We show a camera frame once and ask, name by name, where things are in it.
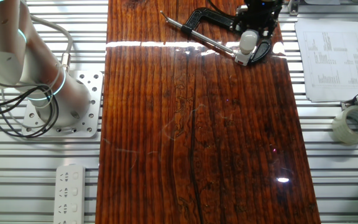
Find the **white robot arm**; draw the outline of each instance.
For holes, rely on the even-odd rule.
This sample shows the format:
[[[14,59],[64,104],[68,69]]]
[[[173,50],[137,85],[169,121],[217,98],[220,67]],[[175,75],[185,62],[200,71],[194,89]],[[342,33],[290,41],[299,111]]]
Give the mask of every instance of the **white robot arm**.
[[[68,52],[63,58],[69,61]],[[84,84],[69,76],[68,63],[65,66],[38,35],[25,1],[0,0],[0,89],[15,87],[25,92],[47,85],[58,102],[56,126],[69,126],[86,114],[90,93]],[[48,120],[48,99],[42,91],[32,93],[28,99],[38,116]]]

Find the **clear tape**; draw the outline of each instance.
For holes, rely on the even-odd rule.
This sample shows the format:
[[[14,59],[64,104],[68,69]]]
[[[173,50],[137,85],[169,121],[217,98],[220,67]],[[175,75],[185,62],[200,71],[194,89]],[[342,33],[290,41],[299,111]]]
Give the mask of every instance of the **clear tape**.
[[[358,106],[350,106],[334,118],[334,136],[346,144],[357,144],[358,133],[349,127],[347,118],[352,118],[358,123]]]

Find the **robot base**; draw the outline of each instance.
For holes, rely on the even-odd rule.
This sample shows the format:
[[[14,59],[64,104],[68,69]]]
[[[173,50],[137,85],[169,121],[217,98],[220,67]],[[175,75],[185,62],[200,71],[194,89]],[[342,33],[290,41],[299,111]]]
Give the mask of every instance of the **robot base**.
[[[91,103],[86,114],[77,123],[67,127],[51,128],[38,138],[92,138],[98,132],[99,110],[103,87],[103,74],[92,71],[70,71],[70,76],[81,81],[89,90]],[[35,112],[35,107],[27,104],[24,121],[26,126],[40,126],[45,124]],[[32,134],[39,128],[22,128],[23,134]]]

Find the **white power strip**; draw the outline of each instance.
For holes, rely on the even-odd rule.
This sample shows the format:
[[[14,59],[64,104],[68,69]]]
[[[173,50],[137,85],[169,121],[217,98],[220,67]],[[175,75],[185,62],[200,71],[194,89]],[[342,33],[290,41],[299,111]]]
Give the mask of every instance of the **white power strip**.
[[[83,224],[85,168],[60,166],[56,170],[53,224]]]

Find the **document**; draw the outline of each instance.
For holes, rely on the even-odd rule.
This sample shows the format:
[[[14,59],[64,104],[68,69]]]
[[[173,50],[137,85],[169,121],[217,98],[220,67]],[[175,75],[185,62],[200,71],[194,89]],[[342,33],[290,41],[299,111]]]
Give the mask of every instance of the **document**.
[[[295,24],[313,102],[346,101],[358,94],[358,22],[300,19]]]

